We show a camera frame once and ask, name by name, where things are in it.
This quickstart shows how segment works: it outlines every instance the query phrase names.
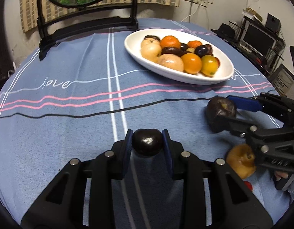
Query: computer monitor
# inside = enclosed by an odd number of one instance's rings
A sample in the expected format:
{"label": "computer monitor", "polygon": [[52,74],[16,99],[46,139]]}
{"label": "computer monitor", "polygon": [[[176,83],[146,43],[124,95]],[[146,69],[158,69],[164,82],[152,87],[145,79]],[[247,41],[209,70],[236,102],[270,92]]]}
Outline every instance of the computer monitor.
{"label": "computer monitor", "polygon": [[267,57],[269,48],[274,48],[276,40],[252,24],[246,27],[242,42],[249,45],[254,51]]}

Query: wrinkled fabric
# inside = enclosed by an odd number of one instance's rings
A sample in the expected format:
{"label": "wrinkled fabric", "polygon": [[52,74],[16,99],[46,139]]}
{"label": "wrinkled fabric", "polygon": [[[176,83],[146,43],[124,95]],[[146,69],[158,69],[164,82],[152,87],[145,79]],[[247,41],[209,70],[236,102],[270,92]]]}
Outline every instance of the wrinkled fabric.
{"label": "wrinkled fabric", "polygon": [[[140,29],[168,28],[197,35],[220,48],[231,59],[235,73],[216,85],[190,85],[152,73],[126,52],[128,31],[61,42],[43,61],[38,50],[4,85],[0,116],[23,113],[85,115],[174,98],[210,98],[215,95],[252,97],[273,90],[269,81],[240,53],[204,28],[163,19],[140,19]],[[162,102],[113,114],[89,118],[21,115],[0,119],[0,200],[20,223],[21,218],[70,159],[93,159],[125,137],[126,130],[167,128],[172,140],[200,159],[214,161],[244,142],[223,131],[213,134],[204,109],[208,101]],[[257,112],[241,112],[257,126],[276,128],[282,123]],[[247,179],[253,193],[276,222],[287,210],[288,194],[275,189],[269,171],[259,168]],[[172,181],[163,153],[151,158],[132,154],[125,180],[113,181],[116,227],[178,228],[182,181]],[[207,224],[211,223],[210,198],[206,190]]]}

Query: monitor screen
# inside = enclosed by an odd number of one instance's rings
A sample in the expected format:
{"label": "monitor screen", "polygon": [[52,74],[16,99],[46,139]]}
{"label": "monitor screen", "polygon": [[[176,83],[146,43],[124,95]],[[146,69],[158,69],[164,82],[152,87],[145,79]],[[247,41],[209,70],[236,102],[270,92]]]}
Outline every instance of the monitor screen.
{"label": "monitor screen", "polygon": [[269,48],[273,47],[274,39],[262,30],[249,25],[243,41],[266,56]]}

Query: speaker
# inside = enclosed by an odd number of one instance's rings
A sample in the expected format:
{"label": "speaker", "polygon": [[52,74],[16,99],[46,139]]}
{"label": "speaker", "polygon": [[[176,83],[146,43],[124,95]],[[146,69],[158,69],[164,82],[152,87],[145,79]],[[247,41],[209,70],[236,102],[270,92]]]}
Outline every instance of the speaker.
{"label": "speaker", "polygon": [[275,18],[273,15],[268,14],[266,28],[274,33],[279,33],[281,23],[278,18]]}

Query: blue gripper pad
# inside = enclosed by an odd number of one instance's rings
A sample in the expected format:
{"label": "blue gripper pad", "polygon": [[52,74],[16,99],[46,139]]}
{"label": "blue gripper pad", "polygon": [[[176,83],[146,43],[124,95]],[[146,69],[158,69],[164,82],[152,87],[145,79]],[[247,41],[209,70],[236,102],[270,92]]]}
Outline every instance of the blue gripper pad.
{"label": "blue gripper pad", "polygon": [[237,109],[247,110],[251,112],[262,110],[262,105],[257,99],[244,98],[233,95],[229,95],[227,98],[235,103]]}
{"label": "blue gripper pad", "polygon": [[130,162],[130,156],[132,152],[132,136],[133,136],[133,130],[128,129],[127,135],[125,137],[126,142],[126,151],[124,154],[124,159],[123,159],[123,165],[122,165],[122,177],[124,178],[127,171],[128,171],[128,166]]}
{"label": "blue gripper pad", "polygon": [[167,167],[168,174],[172,178],[173,177],[173,160],[172,160],[171,152],[169,149],[170,137],[166,129],[162,131],[162,135],[163,135],[163,141],[164,141],[163,150],[164,150],[166,167]]}

